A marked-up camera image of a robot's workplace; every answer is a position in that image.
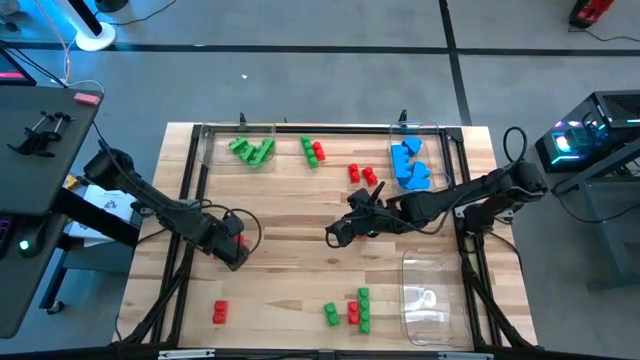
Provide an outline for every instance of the wooden table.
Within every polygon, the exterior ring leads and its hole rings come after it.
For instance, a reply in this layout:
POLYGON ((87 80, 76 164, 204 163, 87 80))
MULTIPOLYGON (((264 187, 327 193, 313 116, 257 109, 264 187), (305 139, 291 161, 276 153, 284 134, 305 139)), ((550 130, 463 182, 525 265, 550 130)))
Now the wooden table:
MULTIPOLYGON (((189 147, 192 123, 167 126, 153 185, 177 198, 189 147)), ((463 127, 471 177, 495 168, 493 149, 486 127, 463 127)), ((347 248, 331 249, 325 244, 324 227, 350 211, 346 198, 365 186, 352 185, 347 166, 372 166, 380 180, 387 181, 382 198, 395 194, 389 168, 389 136, 314 135, 322 143, 326 161, 309 169, 302 155, 300 134, 278 135, 277 156, 270 173, 252 174, 243 166, 214 165, 207 181, 205 198, 228 207, 252 211, 262 222, 264 238, 258 250, 237 272, 220 260, 196 252, 179 345, 181 347, 280 348, 343 350, 439 350, 447 346, 418 347, 403 334, 401 321, 399 267, 403 253, 424 248, 443 254, 457 253, 451 219, 435 236, 409 233, 382 234, 375 239, 355 240, 347 248), (347 325, 346 303, 356 298, 358 287, 371 291, 370 335, 361 335, 356 326, 347 325), (216 300, 229 301, 226 325, 212 323, 216 300), (335 302, 342 324, 330 328, 322 305, 335 302)), ((230 138, 217 137, 214 162, 220 158, 230 138)), ((446 185, 441 175, 440 149, 428 142, 430 165, 436 185, 446 185)), ((457 158, 452 147, 454 159, 457 158)), ((199 169, 196 162, 195 174, 199 169)), ((197 176, 191 185, 194 196, 197 176)), ((256 239, 256 226, 245 219, 249 239, 256 239)), ((140 236, 160 227, 155 219, 146 220, 140 236)), ((497 224, 495 232, 513 241, 508 226, 497 224)), ((127 282, 118 326, 124 336, 150 309, 160 288, 170 234, 163 233, 140 246, 127 282)), ((518 259, 504 244, 486 237, 487 263, 493 293, 498 305, 528 341, 535 343, 525 287, 518 259)), ((447 269, 459 275, 457 269, 447 269)), ((174 299, 169 304, 163 339, 170 328, 174 299)), ((464 315, 463 306, 454 306, 464 315)), ((479 305, 485 339, 490 339, 486 311, 479 305)), ((464 342, 471 348, 469 341, 464 342)))

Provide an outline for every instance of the transparent bin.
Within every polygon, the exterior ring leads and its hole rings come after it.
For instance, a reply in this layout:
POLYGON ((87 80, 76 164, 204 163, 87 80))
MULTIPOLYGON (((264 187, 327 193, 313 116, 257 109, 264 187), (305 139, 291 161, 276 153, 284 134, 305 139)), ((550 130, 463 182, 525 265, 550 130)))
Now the transparent bin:
POLYGON ((435 122, 407 121, 400 124, 392 124, 389 126, 389 161, 391 164, 391 174, 395 189, 399 193, 411 191, 437 191, 445 189, 451 182, 451 177, 446 173, 444 167, 444 153, 440 139, 435 135, 420 134, 426 129, 438 129, 435 122), (393 157, 391 155, 391 147, 393 145, 402 145, 407 137, 416 137, 422 141, 420 151, 410 158, 409 162, 413 164, 415 161, 421 161, 427 165, 431 171, 429 176, 430 184, 427 188, 417 188, 413 190, 406 189, 398 183, 395 177, 395 169, 393 166, 393 157))
POLYGON ((453 252, 408 250, 402 256, 401 313, 414 345, 468 347, 460 257, 453 252))
POLYGON ((270 173, 276 168, 277 136, 273 123, 244 124, 205 123, 200 129, 197 159, 214 174, 270 173), (273 141, 273 149, 260 164, 250 164, 240 154, 231 151, 230 144, 243 137, 259 151, 266 141, 273 141))

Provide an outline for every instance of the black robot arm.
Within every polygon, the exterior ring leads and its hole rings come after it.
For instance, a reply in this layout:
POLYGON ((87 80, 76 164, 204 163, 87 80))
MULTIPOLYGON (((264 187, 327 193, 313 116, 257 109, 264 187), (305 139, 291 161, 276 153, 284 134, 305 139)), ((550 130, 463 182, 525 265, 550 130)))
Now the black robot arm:
POLYGON ((227 212, 220 220, 195 211, 199 208, 174 201, 142 180, 129 155, 103 141, 100 147, 100 152, 84 167, 89 180, 105 190, 131 194, 155 212, 162 226, 179 233, 204 254, 219 257, 231 270, 244 264, 249 249, 233 239, 244 230, 244 224, 233 212, 227 212))
POLYGON ((473 181, 438 192, 419 191, 388 199, 386 206, 378 198, 384 182, 369 195, 366 189, 351 194, 347 201, 353 210, 342 219, 326 227, 336 236, 337 245, 349 245, 354 237, 375 237, 379 233, 403 234, 421 230, 442 213, 449 213, 457 206, 464 209, 464 228, 473 234, 491 230, 493 219, 501 212, 519 209, 522 204, 537 201, 547 192, 547 187, 535 165, 526 161, 493 170, 473 181))

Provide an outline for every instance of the blue block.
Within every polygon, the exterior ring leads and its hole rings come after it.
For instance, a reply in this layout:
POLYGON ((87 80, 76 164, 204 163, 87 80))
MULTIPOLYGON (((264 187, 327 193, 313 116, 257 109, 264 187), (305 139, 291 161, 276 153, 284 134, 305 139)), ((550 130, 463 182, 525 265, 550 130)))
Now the blue block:
POLYGON ((422 146, 422 140, 414 137, 404 138, 402 141, 402 145, 409 149, 409 156, 414 156, 420 151, 420 147, 422 146))
POLYGON ((409 164, 409 150, 402 145, 391 145, 391 159, 393 173, 400 185, 411 179, 411 165, 409 164))
POLYGON ((413 163, 411 179, 403 186, 407 190, 427 190, 431 186, 431 170, 422 161, 413 163))

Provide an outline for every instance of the gray floor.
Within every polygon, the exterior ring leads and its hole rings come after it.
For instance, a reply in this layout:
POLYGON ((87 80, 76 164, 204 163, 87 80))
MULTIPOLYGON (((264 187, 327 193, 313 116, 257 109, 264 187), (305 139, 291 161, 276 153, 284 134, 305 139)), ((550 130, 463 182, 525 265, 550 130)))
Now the gray floor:
MULTIPOLYGON (((111 17, 144 16, 164 3, 132 1, 132 9, 111 17)), ((567 33, 572 0, 448 3, 458 47, 640 46, 567 33)), ((24 19, 23 33, 2 37, 55 42, 32 5, 25 7, 33 21, 24 19)), ((592 30, 603 37, 640 37, 639 11, 640 2, 618 0, 592 30)), ((71 28, 63 32, 72 39, 71 28)), ((142 44, 446 44, 436 0, 178 0, 148 22, 118 28, 118 34, 119 42, 142 44)), ((26 52, 62 73, 60 51, 26 52)), ((507 127, 522 126, 533 142, 590 92, 640 88, 637 60, 461 56, 460 63, 473 125, 489 126, 496 158, 505 164, 501 137, 507 127)), ((406 108, 412 118, 460 124, 447 55, 74 51, 73 80, 87 78, 106 88, 97 120, 105 137, 133 156, 146 179, 153 175, 169 121, 234 121, 242 111, 249 121, 286 116, 293 122, 387 123, 406 108)), ((80 172, 96 151, 96 136, 90 133, 73 170, 80 172)), ((586 291, 585 281, 601 276, 602 267, 592 229, 568 218, 547 197, 518 214, 514 232, 539 343, 551 350, 638 358, 640 289, 586 291)), ((125 281, 120 275, 70 273, 60 294, 68 311, 48 317, 33 309, 16 338, 0 341, 0 352, 108 343, 125 281)))

